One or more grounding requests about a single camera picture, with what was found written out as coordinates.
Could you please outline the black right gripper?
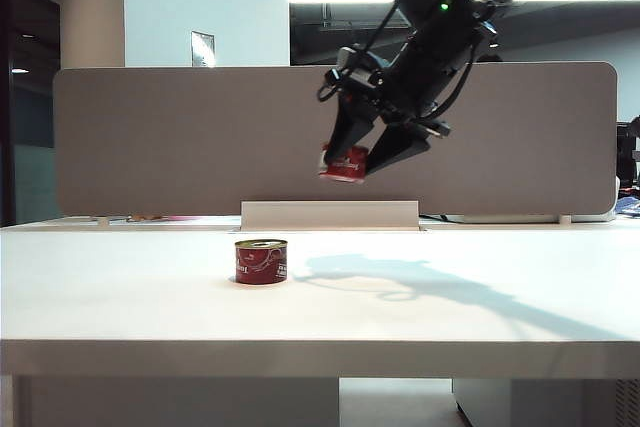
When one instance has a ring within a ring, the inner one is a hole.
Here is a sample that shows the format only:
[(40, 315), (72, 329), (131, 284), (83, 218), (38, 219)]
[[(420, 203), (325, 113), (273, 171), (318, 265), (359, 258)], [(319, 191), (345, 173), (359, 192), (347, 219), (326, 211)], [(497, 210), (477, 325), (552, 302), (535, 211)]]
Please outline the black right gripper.
[(440, 116), (451, 100), (436, 101), (450, 81), (451, 58), (420, 46), (403, 47), (390, 63), (356, 46), (345, 48), (344, 96), (325, 162), (344, 157), (373, 129), (376, 117), (387, 126), (367, 156), (367, 175), (428, 151), (430, 135), (450, 133)]

